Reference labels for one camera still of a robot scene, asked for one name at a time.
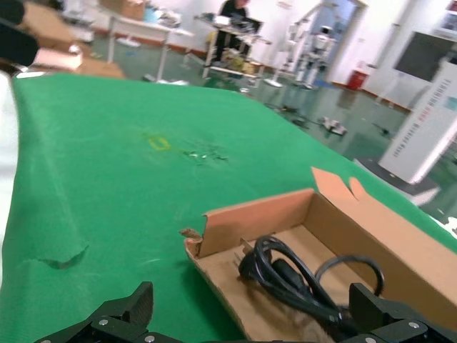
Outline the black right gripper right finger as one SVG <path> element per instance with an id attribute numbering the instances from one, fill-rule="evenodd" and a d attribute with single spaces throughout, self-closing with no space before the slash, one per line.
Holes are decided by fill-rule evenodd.
<path id="1" fill-rule="evenodd" d="M 428 321 L 408 305 L 382 299 L 364 285 L 349 287 L 349 312 L 358 334 L 350 342 L 455 342 L 456 333 Z"/>

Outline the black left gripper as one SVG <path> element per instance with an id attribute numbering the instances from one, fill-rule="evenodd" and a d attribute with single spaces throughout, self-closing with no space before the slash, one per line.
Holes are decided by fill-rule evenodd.
<path id="1" fill-rule="evenodd" d="M 1 60 L 31 66 L 39 44 L 33 36 L 19 28 L 24 15 L 22 1 L 1 1 Z"/>

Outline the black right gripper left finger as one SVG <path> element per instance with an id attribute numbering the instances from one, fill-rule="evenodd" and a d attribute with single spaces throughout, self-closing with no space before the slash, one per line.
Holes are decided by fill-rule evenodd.
<path id="1" fill-rule="evenodd" d="M 39 342 L 167 342 L 168 337 L 148 330 L 154 309 L 152 282 L 142 282 L 128 297 L 105 301 L 85 320 Z"/>

